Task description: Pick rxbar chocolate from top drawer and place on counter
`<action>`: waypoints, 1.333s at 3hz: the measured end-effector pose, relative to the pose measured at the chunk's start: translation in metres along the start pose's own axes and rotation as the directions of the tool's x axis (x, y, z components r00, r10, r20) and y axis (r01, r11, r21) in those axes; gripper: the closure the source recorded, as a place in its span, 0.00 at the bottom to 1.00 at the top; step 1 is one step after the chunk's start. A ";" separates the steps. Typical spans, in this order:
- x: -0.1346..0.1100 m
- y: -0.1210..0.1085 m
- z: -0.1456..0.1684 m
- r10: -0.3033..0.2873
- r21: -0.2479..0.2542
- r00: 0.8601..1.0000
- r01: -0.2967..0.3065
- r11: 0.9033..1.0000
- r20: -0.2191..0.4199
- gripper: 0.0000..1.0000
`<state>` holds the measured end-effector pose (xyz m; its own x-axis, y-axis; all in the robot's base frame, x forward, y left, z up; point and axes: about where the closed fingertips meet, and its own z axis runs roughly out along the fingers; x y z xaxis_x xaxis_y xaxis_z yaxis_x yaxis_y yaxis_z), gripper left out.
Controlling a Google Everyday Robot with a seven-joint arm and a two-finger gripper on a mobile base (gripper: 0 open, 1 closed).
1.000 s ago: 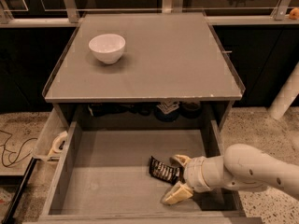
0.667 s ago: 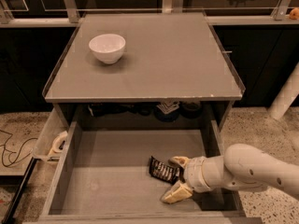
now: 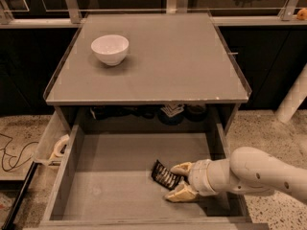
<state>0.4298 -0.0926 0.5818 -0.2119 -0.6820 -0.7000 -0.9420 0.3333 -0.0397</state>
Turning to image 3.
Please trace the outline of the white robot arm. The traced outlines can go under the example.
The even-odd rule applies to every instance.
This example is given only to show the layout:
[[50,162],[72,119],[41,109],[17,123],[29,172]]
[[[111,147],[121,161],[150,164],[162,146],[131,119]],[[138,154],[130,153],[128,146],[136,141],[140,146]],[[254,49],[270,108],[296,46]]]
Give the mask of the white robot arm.
[[171,172],[187,177],[187,182],[164,196],[171,202],[196,201],[223,192],[270,195],[279,191],[307,203],[307,171],[252,147],[240,147],[226,159],[181,163]]

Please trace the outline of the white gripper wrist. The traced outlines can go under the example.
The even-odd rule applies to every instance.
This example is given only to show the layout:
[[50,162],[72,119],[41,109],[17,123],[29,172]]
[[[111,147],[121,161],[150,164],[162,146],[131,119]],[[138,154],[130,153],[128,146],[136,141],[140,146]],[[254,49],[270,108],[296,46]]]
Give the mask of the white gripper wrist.
[[170,171],[173,174],[187,176],[188,182],[179,183],[172,191],[164,196],[170,202],[192,202],[200,196],[215,196],[215,173],[211,168],[212,160],[199,160],[192,164],[184,162],[174,165]]

